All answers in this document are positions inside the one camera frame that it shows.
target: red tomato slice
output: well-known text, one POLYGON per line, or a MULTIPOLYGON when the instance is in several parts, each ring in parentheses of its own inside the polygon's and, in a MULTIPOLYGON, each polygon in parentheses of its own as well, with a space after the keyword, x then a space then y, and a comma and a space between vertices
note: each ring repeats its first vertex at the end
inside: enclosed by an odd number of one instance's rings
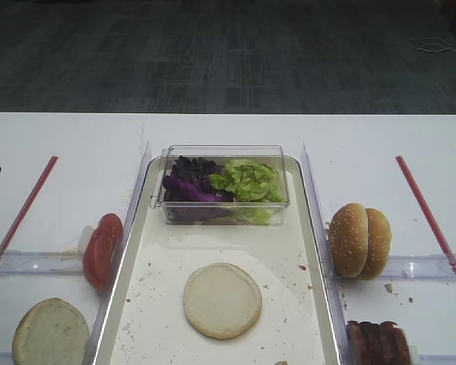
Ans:
POLYGON ((120 219, 114 214, 107 214, 98 223, 84 253, 84 276, 99 293, 108 289, 112 279, 112 257, 122 235, 120 219))

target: red stick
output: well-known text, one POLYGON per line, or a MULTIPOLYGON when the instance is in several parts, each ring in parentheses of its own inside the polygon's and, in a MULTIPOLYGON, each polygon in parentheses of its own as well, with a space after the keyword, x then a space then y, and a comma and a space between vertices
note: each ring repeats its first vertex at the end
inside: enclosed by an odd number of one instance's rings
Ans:
POLYGON ((54 167, 55 162, 57 160, 58 160, 57 156, 51 157, 51 159, 47 163, 46 168, 44 169, 43 173, 40 175, 40 178, 37 180, 36 185, 33 187, 32 192, 30 192, 29 197, 27 198, 24 205, 22 206, 21 211, 18 212, 18 215, 15 218, 14 223, 12 223, 10 229, 8 230, 7 234, 5 235, 5 238, 2 241, 2 244, 0 245, 0 258, 2 257, 3 252, 7 249, 8 245, 10 244, 10 241, 12 241, 12 238, 15 235, 15 232, 17 232, 18 226, 21 224, 21 221, 24 219, 25 214, 27 214, 27 212, 29 211, 30 206, 32 205, 37 194, 39 194, 39 191, 41 190, 41 188, 43 187, 47 178, 49 177, 49 174, 51 173, 52 168, 54 167))
MULTIPOLYGON (((431 227, 435 238, 438 240, 443 253, 446 255, 452 254, 453 252, 451 250, 451 247, 448 245, 448 241, 446 241, 444 234, 442 234, 442 231, 439 228, 438 222, 435 221, 435 218, 432 215, 432 212, 429 209, 429 206, 427 205, 423 194, 420 192, 419 186, 417 186, 416 180, 413 179, 412 173, 410 173, 409 167, 407 167, 407 164, 405 163, 404 158, 402 156, 397 156, 396 160, 397 160, 398 166, 400 166, 400 168, 402 170, 402 173, 404 173, 405 179, 407 180, 410 188, 412 189, 412 192, 413 192, 414 196, 416 197, 417 202, 419 202, 420 208, 423 210, 423 213, 426 216, 427 222, 429 223, 429 226, 431 227)), ((454 273, 456 274, 456 264, 454 264, 452 262, 450 262, 450 264, 451 264, 451 267, 452 267, 454 273)))

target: sesame seed bun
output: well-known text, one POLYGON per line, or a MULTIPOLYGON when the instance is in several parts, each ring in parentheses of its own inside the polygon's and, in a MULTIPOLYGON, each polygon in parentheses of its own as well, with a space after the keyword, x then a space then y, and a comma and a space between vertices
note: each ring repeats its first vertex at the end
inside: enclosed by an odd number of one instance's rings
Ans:
POLYGON ((357 203, 343 206, 329 225, 329 244, 334 269, 344 278, 362 272, 368 256, 368 218, 357 203))
POLYGON ((367 208, 368 258, 358 279, 372 280, 385 269, 390 252, 392 232, 386 216, 374 208, 367 208))

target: plastic container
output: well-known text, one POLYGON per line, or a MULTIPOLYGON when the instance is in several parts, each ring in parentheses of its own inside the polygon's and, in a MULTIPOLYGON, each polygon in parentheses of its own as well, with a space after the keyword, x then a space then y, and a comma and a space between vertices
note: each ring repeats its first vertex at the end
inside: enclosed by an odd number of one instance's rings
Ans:
POLYGON ((161 208, 169 224, 282 224, 289 206, 286 170, 281 146, 182 146, 163 151, 155 208, 161 208), (170 202, 162 181, 170 175, 179 157, 213 160, 224 165, 232 159, 250 159, 264 163, 278 172, 282 202, 170 202))

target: floor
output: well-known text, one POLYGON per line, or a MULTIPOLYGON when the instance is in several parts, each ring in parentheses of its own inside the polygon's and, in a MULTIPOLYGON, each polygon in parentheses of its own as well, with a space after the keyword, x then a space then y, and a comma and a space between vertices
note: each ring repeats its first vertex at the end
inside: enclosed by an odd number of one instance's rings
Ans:
POLYGON ((0 111, 456 113, 432 0, 0 0, 0 111))

